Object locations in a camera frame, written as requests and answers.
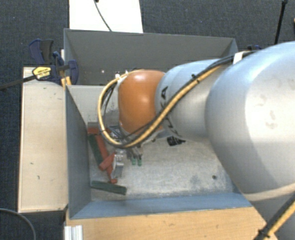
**white paper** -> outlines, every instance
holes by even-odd
[[[112,31],[143,33],[139,0],[99,0],[97,6]],[[93,0],[69,0],[69,27],[108,31]]]

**gray carpet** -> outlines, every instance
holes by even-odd
[[[279,41],[295,40],[295,0],[288,0]],[[232,37],[239,49],[274,43],[282,0],[140,0],[146,33]],[[28,44],[54,39],[63,47],[69,24],[68,0],[0,0],[0,85],[19,79],[24,64],[33,63]],[[17,206],[20,149],[20,86],[0,92],[0,207]],[[29,214],[38,240],[63,237],[63,213]],[[1,215],[0,239],[31,239],[18,217]]]

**wooden board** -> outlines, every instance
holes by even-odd
[[[246,207],[73,220],[67,214],[66,225],[83,225],[84,240],[252,240],[265,221]]]
[[[33,68],[24,68],[24,76]],[[55,83],[30,81],[22,87],[17,210],[63,210],[68,204],[64,91]]]

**wooden platform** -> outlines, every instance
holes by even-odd
[[[265,221],[253,207],[69,220],[84,240],[252,240]]]

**yellow cable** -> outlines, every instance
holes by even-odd
[[[171,109],[176,105],[176,103],[178,103],[178,101],[185,95],[187,94],[193,87],[195,87],[199,82],[201,82],[202,80],[204,80],[205,78],[207,78],[208,76],[210,76],[213,72],[215,72],[217,69],[219,69],[221,67],[221,65],[216,66],[212,69],[210,69],[209,71],[207,71],[204,74],[201,74],[199,77],[197,77],[196,79],[194,79],[189,85],[187,85],[185,88],[183,88],[174,98],[173,100],[164,108],[164,110],[162,111],[162,113],[157,117],[157,119],[154,121],[154,123],[145,131],[141,134],[141,136],[124,145],[124,148],[132,148],[134,146],[136,146],[137,144],[139,144],[142,140],[144,140],[146,137],[148,137],[157,127],[158,125],[162,122],[162,120],[167,116],[167,114],[171,111]],[[101,106],[102,106],[102,100],[103,100],[103,96],[105,94],[105,92],[113,85],[115,84],[119,79],[123,78],[123,77],[127,77],[129,74],[137,72],[136,71],[132,71],[130,73],[126,73],[121,75],[120,77],[112,80],[111,82],[109,82],[105,88],[102,90],[99,99],[98,99],[98,105],[97,105],[97,115],[98,115],[98,123],[99,126],[102,130],[102,134],[105,136],[105,138],[112,144],[114,145],[122,145],[121,142],[115,141],[113,138],[110,137],[110,135],[106,132],[105,126],[103,124],[103,118],[102,118],[102,114],[101,114]]]
[[[295,213],[295,201],[285,210],[281,217],[274,223],[274,225],[267,232],[267,236],[263,240],[268,240],[279,228]]]

